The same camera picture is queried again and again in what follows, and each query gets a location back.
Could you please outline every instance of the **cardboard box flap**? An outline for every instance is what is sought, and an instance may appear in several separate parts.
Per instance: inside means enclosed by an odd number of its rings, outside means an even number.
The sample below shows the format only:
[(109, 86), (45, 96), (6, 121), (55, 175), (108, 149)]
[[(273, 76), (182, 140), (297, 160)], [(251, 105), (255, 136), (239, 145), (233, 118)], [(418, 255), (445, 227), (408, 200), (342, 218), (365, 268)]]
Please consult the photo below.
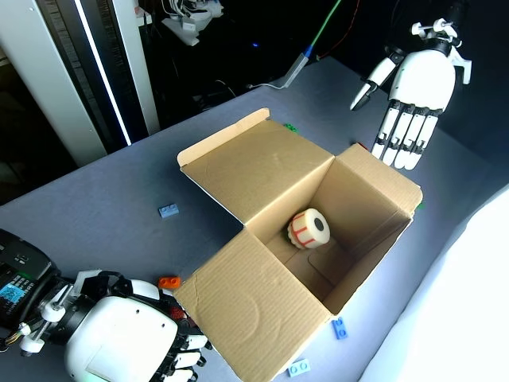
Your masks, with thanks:
[[(181, 155), (182, 163), (189, 158), (190, 154)], [(283, 193), (333, 158), (280, 123), (263, 120), (181, 170), (248, 226)]]
[(422, 201), (421, 188), (374, 156), (365, 154), (366, 150), (356, 144), (339, 154), (336, 160), (365, 179), (408, 216), (413, 216)]
[(177, 162), (179, 166), (183, 167), (191, 163), (209, 151), (214, 150), (216, 147), (221, 146), (223, 143), (233, 139), (237, 135), (242, 134), (244, 131), (251, 129), (253, 126), (256, 126), (260, 122), (268, 119), (269, 117), (270, 111), (268, 108), (264, 107), (263, 109), (259, 109), (240, 119), (233, 125), (225, 127), (224, 129), (207, 137), (206, 139), (203, 139), (191, 147), (182, 150), (177, 155)]
[(332, 316), (246, 229), (174, 296), (244, 382), (272, 380)]

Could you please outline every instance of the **lego brick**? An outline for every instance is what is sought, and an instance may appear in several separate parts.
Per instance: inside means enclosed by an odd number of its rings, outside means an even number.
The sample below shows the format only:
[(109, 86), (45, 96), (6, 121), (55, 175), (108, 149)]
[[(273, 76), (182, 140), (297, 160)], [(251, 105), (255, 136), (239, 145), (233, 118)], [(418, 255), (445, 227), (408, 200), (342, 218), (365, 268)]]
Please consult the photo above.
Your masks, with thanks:
[(288, 368), (289, 376), (298, 376), (303, 372), (308, 372), (311, 370), (311, 365), (307, 359), (295, 362), (290, 365)]
[(332, 327), (336, 332), (336, 338), (338, 340), (343, 340), (348, 337), (347, 328), (344, 326), (343, 318), (339, 317), (337, 320), (333, 320)]
[(177, 215), (178, 213), (179, 211), (177, 205), (166, 205), (159, 208), (159, 215), (161, 215), (163, 219), (166, 219), (172, 215)]

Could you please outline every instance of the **green cable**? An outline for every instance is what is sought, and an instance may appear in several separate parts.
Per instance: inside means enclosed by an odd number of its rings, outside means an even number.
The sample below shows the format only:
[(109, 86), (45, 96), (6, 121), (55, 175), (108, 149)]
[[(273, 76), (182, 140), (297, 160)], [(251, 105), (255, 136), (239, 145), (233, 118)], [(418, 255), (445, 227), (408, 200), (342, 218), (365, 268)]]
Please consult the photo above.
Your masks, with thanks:
[(322, 34), (322, 32), (324, 31), (325, 29), (325, 26), (327, 25), (328, 21), (330, 20), (331, 16), (334, 14), (334, 11), (336, 10), (336, 8), (338, 7), (338, 5), (341, 3), (341, 0), (337, 0), (336, 4), (334, 5), (334, 7), (331, 9), (331, 11), (328, 13), (327, 15), (327, 18), (325, 19), (324, 23), (322, 24), (320, 30), (318, 31), (317, 33), (317, 36), (315, 37), (315, 39), (313, 40), (313, 42), (311, 43), (311, 46), (315, 46), (315, 44), (317, 43), (318, 41), (318, 38), (320, 38), (320, 35)]

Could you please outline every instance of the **white robotic hand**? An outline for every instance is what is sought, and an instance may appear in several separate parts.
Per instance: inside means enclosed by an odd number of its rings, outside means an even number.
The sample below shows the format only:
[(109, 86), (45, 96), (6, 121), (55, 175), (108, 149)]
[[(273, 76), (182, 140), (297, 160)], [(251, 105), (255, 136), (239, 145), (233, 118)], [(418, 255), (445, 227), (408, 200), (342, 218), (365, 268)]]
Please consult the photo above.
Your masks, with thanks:
[(387, 77), (400, 67), (394, 78), (389, 108), (382, 121), (372, 153), (387, 165), (412, 170), (428, 146), (437, 125), (453, 95), (456, 82), (455, 66), (464, 68), (463, 83), (470, 83), (472, 62), (461, 58), (456, 47), (461, 45), (451, 22), (443, 18), (433, 26), (412, 26), (413, 35), (430, 41), (430, 48), (411, 53), (403, 59), (392, 53), (375, 68), (367, 83), (357, 94), (351, 110), (358, 110)]

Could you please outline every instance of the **robotic hand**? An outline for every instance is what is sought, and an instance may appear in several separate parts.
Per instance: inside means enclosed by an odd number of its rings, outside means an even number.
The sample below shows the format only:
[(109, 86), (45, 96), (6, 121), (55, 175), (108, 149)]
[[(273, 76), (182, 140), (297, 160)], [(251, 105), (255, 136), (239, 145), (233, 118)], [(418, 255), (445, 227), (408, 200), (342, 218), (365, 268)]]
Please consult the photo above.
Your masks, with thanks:
[(45, 342), (65, 346), (76, 381), (187, 382), (211, 343), (166, 290), (116, 272), (60, 277), (34, 246), (0, 229), (0, 353), (21, 339), (21, 355)]
[(394, 163), (397, 169), (407, 170), (418, 164), (438, 116), (453, 95), (454, 67), (463, 67), (463, 84), (470, 83), (472, 71), (472, 62), (464, 60), (457, 52), (462, 41), (458, 38), (456, 22), (440, 18), (431, 26), (416, 23), (411, 33), (425, 42), (426, 49), (407, 57), (394, 49), (367, 78), (350, 106), (353, 111), (360, 109), (399, 66), (390, 89), (389, 108), (371, 152), (383, 158), (387, 165)]

